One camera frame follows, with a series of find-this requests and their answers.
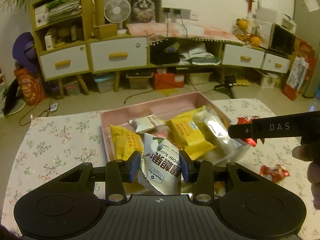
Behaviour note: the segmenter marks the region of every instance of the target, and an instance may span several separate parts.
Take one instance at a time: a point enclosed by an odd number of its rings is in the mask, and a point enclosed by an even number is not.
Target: cabinet leg
[[[220,84],[224,83],[225,74],[226,74],[226,68],[225,67],[221,67],[221,70],[220,70]]]
[[[90,92],[89,92],[89,90],[87,88],[87,85],[85,84],[85,82],[84,82],[84,80],[82,78],[82,75],[81,74],[77,75],[77,78],[78,78],[78,81],[79,81],[79,83],[80,83],[80,85],[81,85],[81,87],[83,89],[84,94],[87,95],[87,96],[90,95]]]
[[[113,88],[114,92],[118,92],[119,91],[119,82],[120,82],[120,71],[116,71],[116,74],[115,74],[115,86]]]
[[[59,85],[60,99],[63,99],[64,98],[64,91],[63,91],[61,78],[58,79],[58,85]]]

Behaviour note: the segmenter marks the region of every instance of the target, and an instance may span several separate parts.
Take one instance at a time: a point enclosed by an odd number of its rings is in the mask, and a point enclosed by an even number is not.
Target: floral tablecloth
[[[268,107],[256,99],[218,100],[213,103],[230,120],[248,115],[261,118],[274,116]],[[280,164],[288,169],[291,176],[279,184],[297,194],[307,207],[307,217],[299,236],[304,240],[319,239],[320,211],[313,207],[307,180],[309,163],[294,159],[291,154],[297,145],[296,138],[266,139],[264,145],[259,141],[238,163],[257,173],[263,164]],[[1,223],[9,230],[20,233],[13,217],[18,199],[83,162],[92,162],[94,167],[104,166],[107,162],[99,112],[34,118],[12,166]],[[96,184],[95,194],[104,198],[103,183]]]

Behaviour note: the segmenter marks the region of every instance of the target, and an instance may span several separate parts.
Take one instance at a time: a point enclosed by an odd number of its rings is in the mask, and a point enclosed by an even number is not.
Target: blue lid
[[[114,72],[108,72],[108,73],[102,73],[102,74],[93,74],[93,79],[94,81],[97,82],[102,82],[105,80],[109,80],[115,77]]]

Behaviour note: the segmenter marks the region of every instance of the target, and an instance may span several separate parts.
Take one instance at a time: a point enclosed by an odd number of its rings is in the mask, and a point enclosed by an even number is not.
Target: white drawer
[[[261,68],[263,57],[263,51],[226,44],[222,64]]]
[[[75,46],[40,57],[45,79],[89,71],[85,46]]]
[[[147,38],[91,43],[94,71],[147,65]]]
[[[289,59],[266,53],[266,57],[262,64],[262,69],[280,73],[287,73],[289,64]]]

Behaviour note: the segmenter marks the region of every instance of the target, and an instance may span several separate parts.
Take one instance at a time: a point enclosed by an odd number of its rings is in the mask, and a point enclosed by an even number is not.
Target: wall socket
[[[199,12],[191,11],[190,12],[190,20],[198,21],[199,20]]]
[[[180,16],[179,15],[176,15],[173,13],[173,10],[174,9],[179,9],[181,10],[181,18],[184,19],[184,20],[189,20],[190,19],[190,13],[191,13],[191,10],[188,10],[188,9],[182,9],[182,8],[169,8],[170,9],[170,13],[168,13],[168,18],[171,18],[171,19],[180,19]],[[164,13],[163,12],[163,7],[161,8],[161,19],[166,19],[167,18],[167,13]]]

